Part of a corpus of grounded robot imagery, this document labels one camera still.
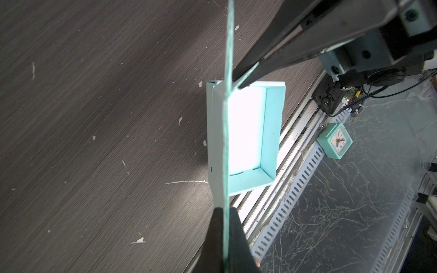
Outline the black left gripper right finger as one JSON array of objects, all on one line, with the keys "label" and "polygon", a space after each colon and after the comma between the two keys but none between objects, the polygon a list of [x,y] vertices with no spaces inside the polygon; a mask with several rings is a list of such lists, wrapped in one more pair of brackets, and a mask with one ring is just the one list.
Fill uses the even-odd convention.
[{"label": "black left gripper right finger", "polygon": [[236,208],[230,209],[229,220],[229,272],[259,273]]}]

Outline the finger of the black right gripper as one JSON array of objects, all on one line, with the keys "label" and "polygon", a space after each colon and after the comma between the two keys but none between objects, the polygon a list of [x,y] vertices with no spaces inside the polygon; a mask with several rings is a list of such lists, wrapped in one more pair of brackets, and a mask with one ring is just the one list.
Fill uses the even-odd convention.
[{"label": "finger of the black right gripper", "polygon": [[270,25],[233,70],[232,80],[235,82],[257,62],[266,59],[267,53],[299,25],[309,27],[335,5],[336,1],[283,1]]}]

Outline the small electronics board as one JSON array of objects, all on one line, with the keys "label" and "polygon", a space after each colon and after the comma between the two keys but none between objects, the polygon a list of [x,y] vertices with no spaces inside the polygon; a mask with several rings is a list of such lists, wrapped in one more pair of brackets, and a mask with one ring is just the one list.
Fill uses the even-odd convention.
[{"label": "small electronics board", "polygon": [[340,103],[340,109],[338,110],[339,115],[349,113],[351,117],[356,117],[360,113],[361,109],[363,108],[364,101],[359,102],[358,104],[355,104],[343,111],[341,111],[341,108],[345,107],[346,105],[350,105],[356,102],[358,99],[364,97],[366,93],[363,91],[363,89],[363,86],[355,86],[341,89],[342,91],[346,91],[346,93]]}]

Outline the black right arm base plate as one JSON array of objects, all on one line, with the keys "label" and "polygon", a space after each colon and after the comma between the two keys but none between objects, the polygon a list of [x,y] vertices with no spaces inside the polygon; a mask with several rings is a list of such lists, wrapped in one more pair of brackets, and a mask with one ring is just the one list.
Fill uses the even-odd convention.
[{"label": "black right arm base plate", "polygon": [[333,115],[346,93],[346,88],[338,81],[332,81],[332,77],[325,74],[316,87],[312,99],[325,114]]}]

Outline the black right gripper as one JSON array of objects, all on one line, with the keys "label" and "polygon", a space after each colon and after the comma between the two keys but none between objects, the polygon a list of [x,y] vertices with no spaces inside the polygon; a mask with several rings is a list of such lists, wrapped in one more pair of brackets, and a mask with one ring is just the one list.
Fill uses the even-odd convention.
[{"label": "black right gripper", "polygon": [[[398,10],[398,1],[337,1],[311,26],[252,66],[239,78],[240,88],[322,53],[322,66],[339,80],[404,80],[436,69],[436,1],[407,1],[396,16]],[[349,43],[325,53],[344,42]]]}]

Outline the light blue paper box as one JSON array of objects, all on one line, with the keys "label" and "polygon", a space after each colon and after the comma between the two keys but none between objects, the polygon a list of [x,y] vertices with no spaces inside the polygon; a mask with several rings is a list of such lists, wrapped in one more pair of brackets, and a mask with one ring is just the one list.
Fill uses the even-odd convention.
[{"label": "light blue paper box", "polygon": [[207,83],[208,183],[213,206],[223,209],[223,265],[229,273],[229,215],[232,196],[271,185],[276,176],[286,85],[257,81],[240,88],[232,80],[234,2],[228,3],[222,81]]}]

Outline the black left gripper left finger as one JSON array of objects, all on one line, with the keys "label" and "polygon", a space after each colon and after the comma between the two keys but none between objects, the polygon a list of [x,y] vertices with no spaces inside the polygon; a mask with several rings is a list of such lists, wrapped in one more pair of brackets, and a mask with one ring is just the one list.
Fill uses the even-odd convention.
[{"label": "black left gripper left finger", "polygon": [[223,273],[223,209],[215,208],[193,273]]}]

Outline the green square clock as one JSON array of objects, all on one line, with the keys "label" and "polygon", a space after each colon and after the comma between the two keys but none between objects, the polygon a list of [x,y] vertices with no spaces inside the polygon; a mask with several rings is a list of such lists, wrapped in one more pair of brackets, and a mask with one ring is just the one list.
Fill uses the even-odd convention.
[{"label": "green square clock", "polygon": [[317,138],[324,153],[331,159],[340,160],[353,144],[342,123],[329,123]]}]

